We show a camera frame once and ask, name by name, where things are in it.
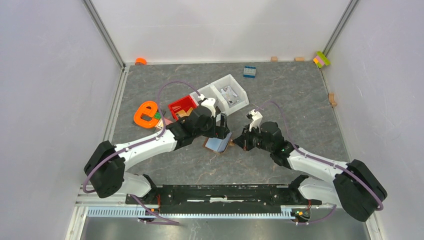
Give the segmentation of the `brown leather card holder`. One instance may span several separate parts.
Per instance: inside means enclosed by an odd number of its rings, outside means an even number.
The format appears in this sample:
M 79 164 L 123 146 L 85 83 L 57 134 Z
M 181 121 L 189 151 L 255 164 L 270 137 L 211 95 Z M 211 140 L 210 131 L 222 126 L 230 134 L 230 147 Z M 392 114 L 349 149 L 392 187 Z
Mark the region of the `brown leather card holder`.
M 226 151 L 227 147 L 231 143 L 232 133 L 228 133 L 224 139 L 220 138 L 207 138 L 203 144 L 203 147 L 216 154 L 222 154 Z

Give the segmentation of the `white divided plastic bin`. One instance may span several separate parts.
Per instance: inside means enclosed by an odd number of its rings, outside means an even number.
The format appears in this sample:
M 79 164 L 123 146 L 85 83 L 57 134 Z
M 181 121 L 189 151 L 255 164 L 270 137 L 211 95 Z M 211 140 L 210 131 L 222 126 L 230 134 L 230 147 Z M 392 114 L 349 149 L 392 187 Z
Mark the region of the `white divided plastic bin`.
M 197 91 L 206 98 L 215 98 L 216 107 L 227 116 L 250 104 L 247 92 L 231 74 L 227 74 Z

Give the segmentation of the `red plastic bin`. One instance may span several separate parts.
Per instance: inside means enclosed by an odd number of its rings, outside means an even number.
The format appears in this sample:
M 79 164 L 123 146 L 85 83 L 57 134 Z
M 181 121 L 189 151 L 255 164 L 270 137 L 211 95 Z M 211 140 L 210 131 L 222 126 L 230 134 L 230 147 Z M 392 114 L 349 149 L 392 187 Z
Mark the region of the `red plastic bin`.
M 197 103 L 194 101 L 194 99 L 190 95 L 184 96 L 180 98 L 179 100 L 174 101 L 168 105 L 168 109 L 175 120 L 178 120 L 176 116 L 176 112 L 180 110 L 187 111 L 189 108 L 193 108 L 194 110 L 196 107 L 197 107 Z

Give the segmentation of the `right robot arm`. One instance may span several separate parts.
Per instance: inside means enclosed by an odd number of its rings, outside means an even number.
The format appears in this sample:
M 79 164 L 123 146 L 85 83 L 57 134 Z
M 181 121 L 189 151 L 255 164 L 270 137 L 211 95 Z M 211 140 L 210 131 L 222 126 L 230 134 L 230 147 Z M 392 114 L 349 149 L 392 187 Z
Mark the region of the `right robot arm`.
M 295 204 L 308 199 L 341 206 L 360 222 L 384 208 L 388 193 L 364 162 L 336 161 L 312 154 L 286 140 L 275 122 L 267 121 L 259 127 L 246 125 L 233 142 L 245 151 L 264 150 L 278 166 L 308 174 L 296 178 L 288 191 Z

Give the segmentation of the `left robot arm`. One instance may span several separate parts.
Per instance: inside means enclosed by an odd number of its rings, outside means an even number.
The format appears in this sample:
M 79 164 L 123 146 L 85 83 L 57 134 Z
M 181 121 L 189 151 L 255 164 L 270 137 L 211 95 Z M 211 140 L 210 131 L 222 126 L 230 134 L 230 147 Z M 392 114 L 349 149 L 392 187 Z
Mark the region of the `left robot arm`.
M 150 136 L 116 145 L 103 141 L 83 169 L 87 176 L 83 191 L 96 193 L 101 199 L 116 193 L 134 195 L 145 204 L 151 204 L 157 198 L 153 181 L 146 174 L 132 174 L 128 169 L 156 155 L 188 146 L 200 136 L 225 139 L 229 133 L 225 113 L 220 113 L 217 120 L 209 108 L 198 106 L 189 116 Z

